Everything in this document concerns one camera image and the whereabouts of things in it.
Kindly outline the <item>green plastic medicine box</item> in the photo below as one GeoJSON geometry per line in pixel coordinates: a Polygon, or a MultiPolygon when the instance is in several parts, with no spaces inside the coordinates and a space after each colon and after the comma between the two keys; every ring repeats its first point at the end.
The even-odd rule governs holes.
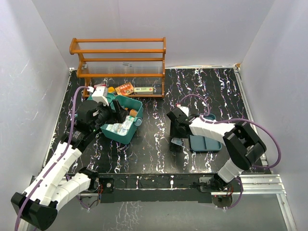
{"type": "Polygon", "coordinates": [[[120,106],[124,109],[128,109],[128,115],[123,123],[104,124],[101,126],[101,130],[105,137],[114,140],[122,144],[129,144],[132,137],[142,123],[143,105],[141,101],[133,98],[107,93],[106,96],[108,103],[114,110],[112,100],[118,100],[120,106]]]}

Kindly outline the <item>blue white packet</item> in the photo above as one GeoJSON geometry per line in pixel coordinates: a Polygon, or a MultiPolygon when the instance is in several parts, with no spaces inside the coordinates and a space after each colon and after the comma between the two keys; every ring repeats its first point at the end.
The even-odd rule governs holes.
{"type": "Polygon", "coordinates": [[[174,145],[178,145],[178,146],[182,146],[183,144],[183,140],[181,138],[172,138],[171,139],[171,142],[174,144],[174,145]]]}

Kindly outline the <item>blue grey divided tray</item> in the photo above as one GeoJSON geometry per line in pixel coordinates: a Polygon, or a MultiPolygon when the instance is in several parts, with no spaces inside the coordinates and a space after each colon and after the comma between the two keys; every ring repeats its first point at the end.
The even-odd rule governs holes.
{"type": "Polygon", "coordinates": [[[189,136],[190,150],[196,153],[217,153],[221,150],[222,144],[217,140],[202,137],[202,136],[189,136]]]}

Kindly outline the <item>clear plastic bag packet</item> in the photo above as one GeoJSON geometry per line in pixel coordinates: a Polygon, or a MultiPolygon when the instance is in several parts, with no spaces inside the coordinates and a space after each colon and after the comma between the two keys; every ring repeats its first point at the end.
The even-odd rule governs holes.
{"type": "Polygon", "coordinates": [[[122,124],[119,124],[119,123],[113,124],[112,131],[113,131],[113,133],[115,133],[117,135],[125,136],[125,135],[127,135],[129,129],[132,126],[132,124],[133,124],[133,122],[128,121],[128,120],[126,120],[122,124]]]}

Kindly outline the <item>brown bottle orange cap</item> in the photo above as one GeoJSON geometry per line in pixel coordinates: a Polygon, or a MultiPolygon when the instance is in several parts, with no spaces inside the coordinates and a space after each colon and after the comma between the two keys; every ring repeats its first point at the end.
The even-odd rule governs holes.
{"type": "Polygon", "coordinates": [[[129,115],[130,115],[131,117],[136,117],[137,114],[138,114],[138,111],[136,111],[136,110],[134,110],[134,109],[131,109],[131,110],[129,111],[129,115]]]}

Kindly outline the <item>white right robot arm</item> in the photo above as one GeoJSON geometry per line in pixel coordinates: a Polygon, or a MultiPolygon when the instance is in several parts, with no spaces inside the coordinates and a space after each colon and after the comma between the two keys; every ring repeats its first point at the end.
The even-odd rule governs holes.
{"type": "Polygon", "coordinates": [[[231,187],[232,180],[249,170],[267,150],[266,145],[253,130],[248,120],[235,123],[208,120],[202,115],[186,115],[182,109],[175,108],[167,113],[171,121],[170,129],[174,138],[189,136],[211,138],[223,144],[228,153],[228,161],[203,187],[225,191],[231,187]]]}

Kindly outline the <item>white blue-label packet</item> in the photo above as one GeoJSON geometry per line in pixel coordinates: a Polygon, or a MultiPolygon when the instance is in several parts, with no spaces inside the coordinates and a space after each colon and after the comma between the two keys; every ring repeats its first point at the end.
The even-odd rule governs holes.
{"type": "Polygon", "coordinates": [[[110,132],[114,132],[115,131],[115,129],[116,129],[116,124],[109,124],[109,125],[107,125],[107,127],[106,127],[106,130],[107,131],[110,131],[110,132]]]}

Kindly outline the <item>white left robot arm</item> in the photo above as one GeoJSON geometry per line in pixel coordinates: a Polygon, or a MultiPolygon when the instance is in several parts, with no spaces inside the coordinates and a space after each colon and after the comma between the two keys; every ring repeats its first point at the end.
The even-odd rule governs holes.
{"type": "Polygon", "coordinates": [[[15,227],[24,220],[45,231],[55,221],[59,210],[82,191],[99,188],[98,173],[86,167],[61,184],[69,168],[79,159],[103,125],[124,122],[129,115],[117,99],[111,103],[85,100],[73,105],[70,127],[62,136],[55,153],[35,180],[22,192],[16,192],[11,203],[17,214],[15,227]]]}

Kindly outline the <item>white bottle green label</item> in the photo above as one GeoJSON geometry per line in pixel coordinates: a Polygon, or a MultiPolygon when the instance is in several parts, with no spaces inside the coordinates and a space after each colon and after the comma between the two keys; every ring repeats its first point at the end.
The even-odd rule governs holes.
{"type": "Polygon", "coordinates": [[[131,123],[133,123],[134,122],[134,117],[132,117],[132,116],[127,116],[126,117],[126,121],[128,121],[128,122],[131,122],[131,123]]]}

